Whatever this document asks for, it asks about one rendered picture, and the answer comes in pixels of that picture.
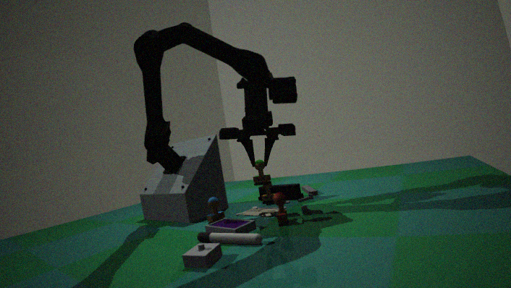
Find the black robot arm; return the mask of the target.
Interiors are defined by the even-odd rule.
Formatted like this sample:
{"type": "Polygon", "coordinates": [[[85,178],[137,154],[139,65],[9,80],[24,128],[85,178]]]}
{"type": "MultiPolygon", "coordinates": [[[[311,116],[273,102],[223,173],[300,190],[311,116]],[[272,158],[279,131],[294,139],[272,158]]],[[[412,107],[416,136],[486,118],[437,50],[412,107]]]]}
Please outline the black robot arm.
{"type": "MultiPolygon", "coordinates": [[[[168,145],[171,130],[170,122],[163,118],[161,99],[161,61],[164,52],[187,44],[190,47],[218,59],[242,76],[237,89],[244,89],[247,103],[296,103],[297,88],[295,77],[274,78],[269,71],[265,58],[249,50],[235,48],[206,32],[182,22],[173,27],[156,31],[149,30],[134,43],[137,63],[143,73],[145,111],[147,127],[144,146],[147,150],[147,162],[159,162],[165,168],[163,174],[176,174],[186,156],[178,156],[168,145]]],[[[259,114],[245,112],[242,118],[244,133],[263,132],[273,124],[271,111],[259,111],[259,114]]]]}

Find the beige inspection card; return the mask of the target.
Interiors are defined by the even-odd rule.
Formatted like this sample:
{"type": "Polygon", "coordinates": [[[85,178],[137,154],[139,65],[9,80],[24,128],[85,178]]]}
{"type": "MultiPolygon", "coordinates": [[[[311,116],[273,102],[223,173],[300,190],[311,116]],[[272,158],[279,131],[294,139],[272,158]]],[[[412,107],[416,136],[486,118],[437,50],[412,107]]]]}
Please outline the beige inspection card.
{"type": "Polygon", "coordinates": [[[278,208],[257,208],[253,207],[248,211],[243,211],[242,213],[237,213],[237,215],[247,215],[247,216],[271,216],[275,214],[279,209],[278,208]]]}

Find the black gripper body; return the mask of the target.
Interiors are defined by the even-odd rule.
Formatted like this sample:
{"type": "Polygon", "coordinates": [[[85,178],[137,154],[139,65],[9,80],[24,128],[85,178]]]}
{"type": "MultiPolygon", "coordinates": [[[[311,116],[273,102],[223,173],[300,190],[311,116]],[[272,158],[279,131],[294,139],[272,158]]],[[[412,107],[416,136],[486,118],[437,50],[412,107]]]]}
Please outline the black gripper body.
{"type": "MultiPolygon", "coordinates": [[[[250,114],[259,114],[259,111],[268,111],[267,103],[247,103],[245,104],[245,112],[250,112],[250,114]]],[[[278,127],[270,127],[269,129],[265,129],[263,132],[249,132],[244,133],[243,130],[239,130],[236,127],[229,128],[221,128],[219,130],[219,139],[220,140],[246,140],[250,139],[250,136],[256,135],[266,135],[267,138],[270,137],[278,137],[281,134],[283,136],[296,135],[295,125],[291,124],[279,124],[278,127]]]]}

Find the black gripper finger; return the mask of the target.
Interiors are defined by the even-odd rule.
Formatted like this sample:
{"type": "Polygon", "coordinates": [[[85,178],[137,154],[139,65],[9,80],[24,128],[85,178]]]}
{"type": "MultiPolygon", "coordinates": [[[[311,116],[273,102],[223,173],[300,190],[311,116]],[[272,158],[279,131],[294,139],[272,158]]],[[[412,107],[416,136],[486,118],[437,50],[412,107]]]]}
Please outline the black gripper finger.
{"type": "Polygon", "coordinates": [[[278,137],[265,138],[265,154],[264,154],[264,165],[265,166],[267,166],[273,144],[274,144],[275,140],[278,140],[278,139],[279,139],[278,137]]]}
{"type": "Polygon", "coordinates": [[[253,140],[249,140],[249,139],[237,140],[237,142],[241,142],[243,144],[244,148],[246,149],[246,151],[248,153],[250,162],[251,162],[252,166],[254,167],[255,166],[255,156],[254,156],[254,150],[253,150],[253,140]]]}

